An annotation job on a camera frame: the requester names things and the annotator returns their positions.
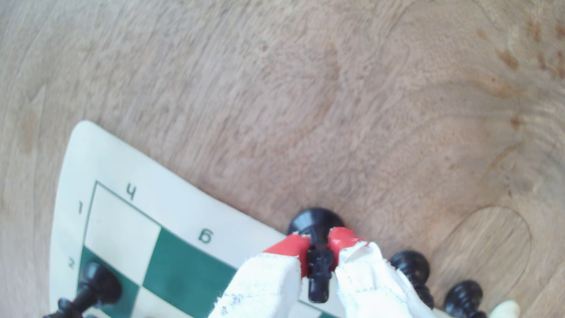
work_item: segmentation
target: torn white cloth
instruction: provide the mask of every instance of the torn white cloth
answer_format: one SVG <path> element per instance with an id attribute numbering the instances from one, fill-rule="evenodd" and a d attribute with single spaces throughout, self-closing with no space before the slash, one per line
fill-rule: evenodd
<path id="1" fill-rule="evenodd" d="M 341 250 L 335 273 L 347 318 L 435 318 L 375 243 Z M 298 257 L 261 253 L 237 271 L 208 318 L 287 318 L 301 292 Z"/>
<path id="2" fill-rule="evenodd" d="M 287 318 L 301 287 L 297 256 L 261 253 L 239 268 L 208 318 Z"/>
<path id="3" fill-rule="evenodd" d="M 383 259 L 373 242 L 341 250 L 336 277 L 347 318 L 435 318 L 408 278 Z"/>

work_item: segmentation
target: black chess piece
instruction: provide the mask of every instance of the black chess piece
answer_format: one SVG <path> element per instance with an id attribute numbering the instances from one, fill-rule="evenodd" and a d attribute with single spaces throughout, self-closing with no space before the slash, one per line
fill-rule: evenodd
<path id="1" fill-rule="evenodd" d="M 433 308 L 433 296 L 425 285 L 429 277 L 429 263 L 424 255 L 416 251 L 402 251 L 390 258 L 390 264 L 406 275 L 421 301 Z"/>
<path id="2" fill-rule="evenodd" d="M 113 304 L 120 299 L 121 285 L 116 276 L 104 265 L 90 262 L 81 272 L 75 300 L 59 299 L 59 309 L 44 318 L 82 318 L 92 306 Z"/>
<path id="3" fill-rule="evenodd" d="M 330 229 L 344 226 L 344 222 L 333 211 L 324 208 L 309 208 L 300 212 L 290 223 L 288 234 L 298 232 L 310 235 L 308 250 L 308 299 L 313 303 L 325 303 L 329 297 L 330 268 L 333 251 L 327 249 Z"/>
<path id="4" fill-rule="evenodd" d="M 476 281 L 462 281 L 453 286 L 445 297 L 445 312 L 457 318 L 486 318 L 479 305 L 483 290 Z"/>

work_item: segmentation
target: wooden table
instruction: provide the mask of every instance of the wooden table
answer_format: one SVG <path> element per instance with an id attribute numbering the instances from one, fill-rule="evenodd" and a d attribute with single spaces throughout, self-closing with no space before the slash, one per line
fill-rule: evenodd
<path id="1" fill-rule="evenodd" d="M 429 257 L 439 306 L 563 317 L 565 1 L 9 1 L 0 316 L 48 311 L 51 219 L 89 119 L 284 231 L 340 213 Z"/>

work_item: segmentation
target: white square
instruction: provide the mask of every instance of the white square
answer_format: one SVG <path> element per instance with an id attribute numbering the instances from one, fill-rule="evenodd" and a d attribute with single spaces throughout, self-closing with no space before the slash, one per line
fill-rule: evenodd
<path id="1" fill-rule="evenodd" d="M 192 318 L 147 289 L 140 287 L 136 304 L 133 306 L 132 318 L 148 317 Z"/>
<path id="2" fill-rule="evenodd" d="M 318 318 L 321 315 L 321 310 L 310 307 L 301 302 L 296 302 L 290 309 L 288 318 Z"/>
<path id="3" fill-rule="evenodd" d="M 142 285 L 160 230 L 151 219 L 98 185 L 84 244 Z"/>

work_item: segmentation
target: green square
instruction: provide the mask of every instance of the green square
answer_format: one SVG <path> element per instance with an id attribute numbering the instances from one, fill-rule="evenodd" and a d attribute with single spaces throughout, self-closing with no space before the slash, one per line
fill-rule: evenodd
<path id="1" fill-rule="evenodd" d="M 82 256 L 80 259 L 80 271 L 82 272 L 83 267 L 91 261 L 95 261 L 96 263 L 108 267 L 108 269 L 111 270 L 114 275 L 116 275 L 118 281 L 121 284 L 120 300 L 118 300 L 118 302 L 115 304 L 103 305 L 102 307 L 100 307 L 100 309 L 112 318 L 130 318 L 133 311 L 133 305 L 137 298 L 139 286 L 129 280 L 126 276 L 119 273 L 112 266 L 109 266 L 105 261 L 94 254 L 86 246 L 83 246 Z"/>
<path id="2" fill-rule="evenodd" d="M 322 312 L 318 318 L 336 318 L 336 317 L 328 314 L 327 312 Z"/>
<path id="3" fill-rule="evenodd" d="M 206 318 L 236 270 L 161 229 L 143 286 L 194 318 Z"/>

